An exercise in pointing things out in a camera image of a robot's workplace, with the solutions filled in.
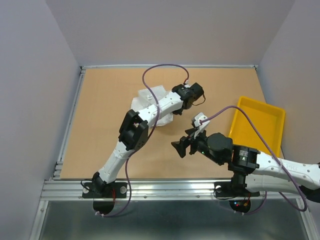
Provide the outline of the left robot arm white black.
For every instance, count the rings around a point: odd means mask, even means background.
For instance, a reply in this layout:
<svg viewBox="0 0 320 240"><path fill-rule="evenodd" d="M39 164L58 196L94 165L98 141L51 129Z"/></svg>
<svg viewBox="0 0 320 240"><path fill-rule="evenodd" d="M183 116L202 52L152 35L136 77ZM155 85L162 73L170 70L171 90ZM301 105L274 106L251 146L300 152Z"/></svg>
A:
<svg viewBox="0 0 320 240"><path fill-rule="evenodd" d="M111 183L116 180L122 166L147 143L149 128L156 126L156 122L168 114L181 115L203 94L204 90L198 83L191 86L179 84L155 104L138 111L129 110L120 126L115 149L104 166L92 177L91 189L100 197L108 196Z"/></svg>

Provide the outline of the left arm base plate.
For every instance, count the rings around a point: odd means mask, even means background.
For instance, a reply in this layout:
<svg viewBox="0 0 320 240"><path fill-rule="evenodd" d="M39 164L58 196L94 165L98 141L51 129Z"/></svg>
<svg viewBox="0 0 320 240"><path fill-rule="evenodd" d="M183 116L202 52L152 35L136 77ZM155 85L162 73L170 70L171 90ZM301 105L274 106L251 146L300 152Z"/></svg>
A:
<svg viewBox="0 0 320 240"><path fill-rule="evenodd" d="M126 182L112 182L108 184L103 190L98 190L94 183L87 179L87 181L80 182L82 186L82 198L86 200L93 200L92 208L97 216L103 218L115 217L124 211L112 211L115 208L116 200L127 198L128 184Z"/></svg>

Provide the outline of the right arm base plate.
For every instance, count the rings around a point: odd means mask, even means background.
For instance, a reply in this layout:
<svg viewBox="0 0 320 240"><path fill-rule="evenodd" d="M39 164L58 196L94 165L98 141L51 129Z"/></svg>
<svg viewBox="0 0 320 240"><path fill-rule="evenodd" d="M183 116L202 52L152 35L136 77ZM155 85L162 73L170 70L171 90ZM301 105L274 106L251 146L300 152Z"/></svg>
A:
<svg viewBox="0 0 320 240"><path fill-rule="evenodd" d="M228 201L230 208L242 216L257 213L267 201L267 193L265 193L260 205L255 210L251 210L251 199L262 195L258 191L250 192L245 188L234 190L231 188L231 181L216 181L214 183L213 196L218 200Z"/></svg>

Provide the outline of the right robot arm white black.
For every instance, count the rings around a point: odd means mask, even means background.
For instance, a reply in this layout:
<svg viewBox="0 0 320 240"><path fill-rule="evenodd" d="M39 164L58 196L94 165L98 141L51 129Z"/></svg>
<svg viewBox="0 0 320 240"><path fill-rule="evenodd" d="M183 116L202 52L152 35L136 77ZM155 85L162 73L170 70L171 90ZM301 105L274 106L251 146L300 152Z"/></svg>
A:
<svg viewBox="0 0 320 240"><path fill-rule="evenodd" d="M227 165L233 172L231 180L221 184L221 195L245 196L262 191L299 194L315 203L320 201L320 166L303 164L271 155L255 148L237 145L221 133L209 136L203 131L196 134L194 128L185 131L179 141L171 145L184 158L187 149L193 155L199 152L219 166Z"/></svg>

